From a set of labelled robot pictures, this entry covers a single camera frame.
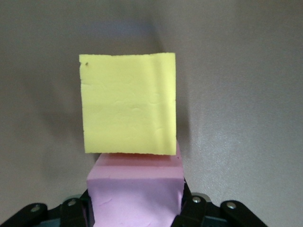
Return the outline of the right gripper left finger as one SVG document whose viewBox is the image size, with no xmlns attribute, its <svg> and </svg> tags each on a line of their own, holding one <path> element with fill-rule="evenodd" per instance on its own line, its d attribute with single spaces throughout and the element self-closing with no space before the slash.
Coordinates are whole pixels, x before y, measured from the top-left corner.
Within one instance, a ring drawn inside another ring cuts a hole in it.
<svg viewBox="0 0 303 227">
<path fill-rule="evenodd" d="M 20 209 L 2 227 L 92 227 L 95 224 L 88 191 L 65 200 L 53 209 L 44 203 L 31 203 Z"/>
</svg>

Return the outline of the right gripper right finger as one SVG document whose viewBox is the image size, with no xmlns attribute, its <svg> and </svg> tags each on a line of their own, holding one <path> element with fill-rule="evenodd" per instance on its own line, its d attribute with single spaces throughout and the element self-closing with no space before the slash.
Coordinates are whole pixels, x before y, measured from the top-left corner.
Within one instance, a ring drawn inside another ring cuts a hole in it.
<svg viewBox="0 0 303 227">
<path fill-rule="evenodd" d="M 185 179 L 181 180 L 180 212 L 173 227 L 266 227 L 256 214 L 237 200 L 223 201 L 220 206 L 202 193 L 193 194 Z"/>
</svg>

